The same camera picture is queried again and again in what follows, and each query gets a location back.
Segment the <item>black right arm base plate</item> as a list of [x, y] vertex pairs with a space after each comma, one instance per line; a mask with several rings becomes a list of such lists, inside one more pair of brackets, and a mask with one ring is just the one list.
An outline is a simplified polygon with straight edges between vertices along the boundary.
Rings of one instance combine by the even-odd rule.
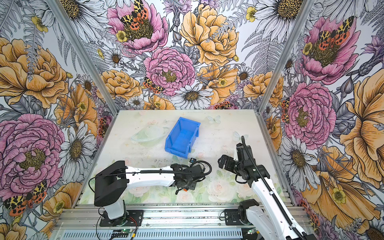
[[244, 226], [240, 219], [240, 213], [237, 209], [225, 209], [224, 221], [226, 226]]

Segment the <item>aluminium corner frame post left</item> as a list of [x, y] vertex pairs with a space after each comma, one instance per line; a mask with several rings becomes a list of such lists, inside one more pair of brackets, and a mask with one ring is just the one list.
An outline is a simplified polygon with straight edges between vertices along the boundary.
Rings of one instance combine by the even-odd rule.
[[99, 72], [97, 71], [93, 61], [91, 60], [91, 57], [88, 54], [85, 46], [83, 45], [82, 40], [79, 37], [76, 28], [72, 24], [71, 20], [67, 17], [66, 11], [61, 5], [61, 2], [48, 1], [47, 5], [49, 6], [50, 10], [53, 12], [54, 16], [56, 17], [63, 31], [67, 34], [69, 41], [71, 42], [72, 46], [78, 53], [89, 75], [92, 77], [93, 81], [98, 87], [98, 90], [104, 97], [104, 100], [108, 105], [109, 109], [111, 110], [112, 115], [116, 117], [119, 113], [119, 109], [115, 104], [113, 98], [111, 97], [110, 93], [108, 92], [104, 82], [102, 81], [102, 78], [99, 75]]

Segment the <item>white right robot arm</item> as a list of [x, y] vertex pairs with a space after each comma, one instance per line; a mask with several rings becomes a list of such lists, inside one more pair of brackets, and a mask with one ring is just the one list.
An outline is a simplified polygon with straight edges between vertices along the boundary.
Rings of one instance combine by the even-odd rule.
[[257, 165], [250, 146], [239, 143], [236, 146], [237, 159], [222, 155], [219, 168], [241, 176], [244, 184], [260, 199], [239, 203], [238, 213], [242, 223], [253, 225], [265, 240], [315, 240], [294, 219], [274, 188], [270, 174], [263, 165]]

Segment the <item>aluminium corner frame post right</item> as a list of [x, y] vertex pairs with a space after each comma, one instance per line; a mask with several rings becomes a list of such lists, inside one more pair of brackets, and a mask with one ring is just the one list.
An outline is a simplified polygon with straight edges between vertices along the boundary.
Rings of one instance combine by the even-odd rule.
[[311, 9], [312, 9], [314, 4], [315, 4], [315, 1], [310, 0], [310, 1], [304, 1], [302, 6], [301, 6], [301, 9], [298, 13], [298, 17], [294, 23], [293, 29], [292, 29], [291, 33], [288, 35], [286, 44], [283, 48], [283, 51], [280, 55], [280, 58], [277, 62], [277, 65], [276, 65], [274, 71], [273, 71], [273, 74], [271, 76], [270, 83], [267, 86], [266, 92], [264, 93], [264, 95], [262, 97], [262, 101], [258, 107], [257, 113], [259, 115], [262, 114], [262, 112], [266, 108], [266, 105], [272, 96], [274, 88], [276, 87], [276, 85], [279, 81], [279, 78], [281, 76], [281, 72], [283, 71], [284, 65], [289, 58], [289, 54], [290, 54], [292, 48], [294, 47], [294, 45], [296, 44], [302, 29], [305, 27], [306, 21], [309, 18]]

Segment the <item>aluminium corner frame post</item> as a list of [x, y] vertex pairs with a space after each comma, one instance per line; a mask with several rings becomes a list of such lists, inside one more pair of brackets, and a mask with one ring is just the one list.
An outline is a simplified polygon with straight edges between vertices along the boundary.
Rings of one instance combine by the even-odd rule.
[[276, 65], [274, 71], [273, 71], [273, 74], [271, 76], [270, 83], [267, 86], [266, 92], [264, 93], [264, 95], [262, 97], [262, 101], [258, 107], [257, 113], [259, 115], [262, 114], [262, 112], [266, 108], [266, 105], [272, 96], [274, 88], [276, 87], [276, 85], [279, 81], [279, 78], [281, 76], [281, 72], [283, 71], [284, 65], [289, 58], [289, 54], [290, 54], [292, 48], [294, 47], [294, 45], [296, 44], [302, 29], [305, 27], [306, 21], [309, 18], [311, 9], [312, 9], [314, 4], [315, 4], [315, 1], [310, 0], [310, 1], [304, 1], [302, 6], [301, 6], [301, 9], [298, 13], [298, 17], [294, 23], [293, 29], [292, 29], [291, 33], [288, 35], [286, 44], [283, 48], [283, 51], [280, 55], [280, 58], [277, 62], [277, 65]]
[[49, 6], [50, 10], [53, 12], [54, 16], [56, 17], [63, 31], [67, 34], [69, 41], [71, 42], [72, 46], [78, 53], [89, 75], [92, 77], [93, 81], [98, 87], [98, 90], [104, 97], [104, 100], [108, 105], [109, 109], [111, 110], [112, 115], [116, 117], [119, 113], [119, 109], [115, 104], [113, 98], [111, 97], [110, 93], [108, 92], [104, 82], [102, 81], [102, 78], [99, 75], [99, 72], [97, 71], [93, 61], [91, 60], [91, 57], [88, 54], [85, 46], [83, 45], [82, 40], [79, 37], [76, 28], [72, 24], [71, 20], [67, 17], [66, 11], [61, 5], [61, 2], [48, 1], [47, 5]]

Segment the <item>blue plastic storage bin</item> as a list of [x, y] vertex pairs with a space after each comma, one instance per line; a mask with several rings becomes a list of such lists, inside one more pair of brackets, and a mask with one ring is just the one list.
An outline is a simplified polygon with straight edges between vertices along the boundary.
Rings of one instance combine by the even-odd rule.
[[199, 136], [200, 125], [199, 122], [180, 117], [166, 138], [165, 151], [187, 159]]

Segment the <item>green circuit board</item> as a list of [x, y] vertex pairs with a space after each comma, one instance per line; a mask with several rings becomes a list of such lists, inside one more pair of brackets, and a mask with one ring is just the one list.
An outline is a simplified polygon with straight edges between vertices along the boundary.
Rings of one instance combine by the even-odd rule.
[[117, 238], [132, 240], [136, 236], [136, 233], [137, 233], [137, 229], [114, 230], [112, 232], [110, 240], [117, 239]]

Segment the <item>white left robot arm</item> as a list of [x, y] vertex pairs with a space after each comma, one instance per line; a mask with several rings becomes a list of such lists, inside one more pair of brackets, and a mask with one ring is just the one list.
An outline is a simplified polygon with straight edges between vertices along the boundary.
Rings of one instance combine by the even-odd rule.
[[94, 206], [103, 208], [106, 218], [112, 222], [127, 220], [129, 214], [121, 195], [130, 189], [143, 187], [172, 187], [177, 195], [180, 191], [193, 191], [212, 172], [206, 161], [190, 159], [189, 165], [172, 164], [162, 168], [140, 169], [117, 161], [95, 177]]

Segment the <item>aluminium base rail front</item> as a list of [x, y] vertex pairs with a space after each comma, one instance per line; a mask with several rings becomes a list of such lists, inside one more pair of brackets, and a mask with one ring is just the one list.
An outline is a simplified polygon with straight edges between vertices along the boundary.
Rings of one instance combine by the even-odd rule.
[[114, 230], [137, 229], [134, 240], [259, 240], [252, 225], [226, 226], [225, 209], [237, 204], [216, 205], [128, 205], [143, 210], [140, 227], [100, 227], [102, 208], [80, 205], [64, 210], [51, 238], [53, 240], [109, 240]]

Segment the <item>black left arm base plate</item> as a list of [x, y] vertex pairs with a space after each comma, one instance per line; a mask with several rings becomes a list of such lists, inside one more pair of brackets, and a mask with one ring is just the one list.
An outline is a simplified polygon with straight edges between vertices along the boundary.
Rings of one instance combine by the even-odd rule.
[[111, 220], [106, 211], [103, 212], [100, 220], [100, 227], [140, 227], [142, 225], [143, 210], [126, 210], [124, 216]]

